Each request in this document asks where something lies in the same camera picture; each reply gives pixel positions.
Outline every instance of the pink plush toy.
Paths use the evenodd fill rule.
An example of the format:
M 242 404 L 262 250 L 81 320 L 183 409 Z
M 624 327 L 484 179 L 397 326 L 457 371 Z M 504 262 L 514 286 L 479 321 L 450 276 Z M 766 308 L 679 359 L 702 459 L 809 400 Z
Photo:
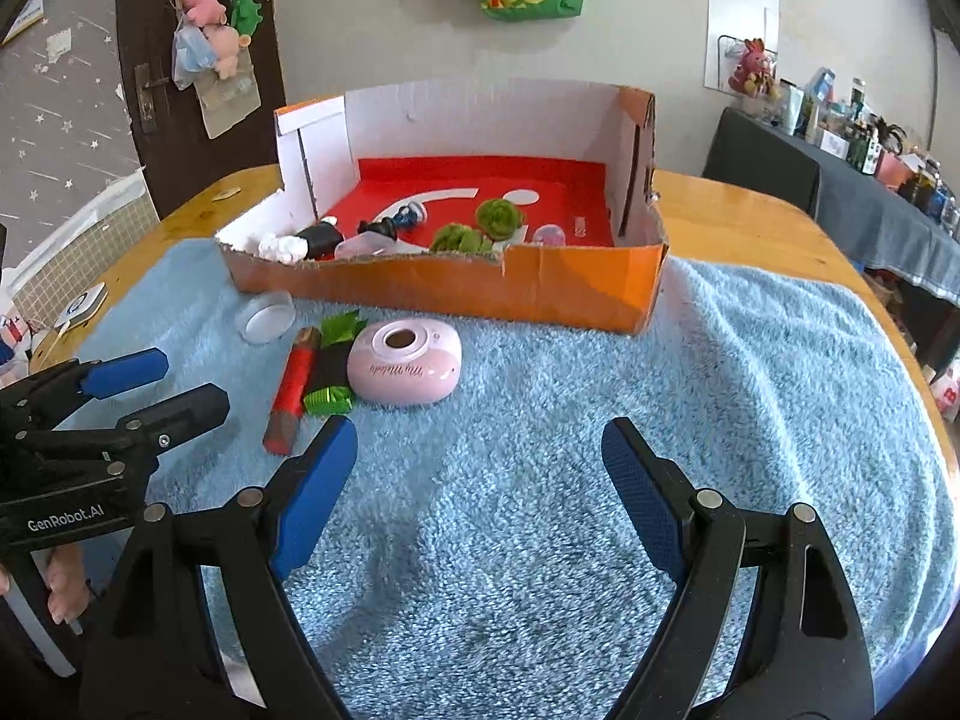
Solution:
M 237 57 L 241 49 L 250 45 L 250 35 L 241 35 L 232 26 L 205 26 L 203 37 L 216 52 L 214 69 L 221 80 L 237 75 Z
M 217 0 L 181 0 L 187 20 L 199 28 L 227 23 L 227 9 Z
M 740 64 L 736 66 L 736 70 L 733 71 L 733 75 L 730 76 L 727 83 L 735 92 L 752 97 L 755 95 L 755 91 L 752 91 L 752 87 L 749 87 L 748 83 L 753 80 L 757 84 L 771 76 L 773 66 L 761 38 L 745 41 L 744 45 L 746 47 L 743 56 L 740 57 Z

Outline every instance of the clear plastic cup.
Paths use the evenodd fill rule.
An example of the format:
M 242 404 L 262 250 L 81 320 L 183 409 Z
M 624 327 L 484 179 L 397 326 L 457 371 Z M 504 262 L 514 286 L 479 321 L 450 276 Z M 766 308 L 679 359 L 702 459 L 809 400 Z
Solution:
M 236 327 L 247 343 L 270 343 L 282 336 L 296 320 L 290 293 L 256 295 L 237 314 Z

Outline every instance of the wooden table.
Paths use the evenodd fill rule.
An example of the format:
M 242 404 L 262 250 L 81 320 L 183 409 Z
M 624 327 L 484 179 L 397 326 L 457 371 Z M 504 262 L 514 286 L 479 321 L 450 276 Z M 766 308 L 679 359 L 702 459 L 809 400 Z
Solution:
M 234 187 L 242 191 L 228 199 L 214 200 L 218 194 Z M 184 238 L 212 236 L 279 187 L 277 166 L 252 167 L 221 179 L 169 215 L 103 275 L 101 280 L 109 289 L 104 308 L 87 326 L 67 333 L 49 355 L 46 354 L 49 341 L 45 341 L 32 363 L 34 370 L 73 356 L 106 309 L 123 298 L 169 247 Z M 661 193 L 659 211 L 664 217 L 673 255 L 755 266 L 776 274 L 832 282 L 848 287 L 866 303 L 920 391 L 946 458 L 954 498 L 957 498 L 960 490 L 957 457 L 920 367 L 890 315 L 827 235 L 799 209 L 756 191 L 663 170 L 656 173 L 656 189 Z

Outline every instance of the human hand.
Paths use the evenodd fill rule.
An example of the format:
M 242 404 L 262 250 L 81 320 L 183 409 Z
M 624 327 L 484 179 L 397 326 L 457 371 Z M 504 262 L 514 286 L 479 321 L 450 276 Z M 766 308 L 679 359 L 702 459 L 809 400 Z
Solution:
M 90 590 L 86 586 L 80 544 L 61 544 L 56 547 L 51 553 L 44 580 L 50 589 L 47 608 L 56 624 L 64 620 L 71 623 L 83 614 L 90 603 Z M 8 591 L 10 577 L 0 565 L 0 596 Z

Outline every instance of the red tube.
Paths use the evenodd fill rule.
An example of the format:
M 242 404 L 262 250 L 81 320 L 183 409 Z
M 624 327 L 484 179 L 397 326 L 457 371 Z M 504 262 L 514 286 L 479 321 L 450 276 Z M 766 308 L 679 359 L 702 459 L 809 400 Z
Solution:
M 320 330 L 304 327 L 296 334 L 294 346 L 277 388 L 277 397 L 270 409 L 263 447 L 274 455 L 289 456 L 296 442 L 296 430 L 304 415 L 304 390 L 320 346 Z

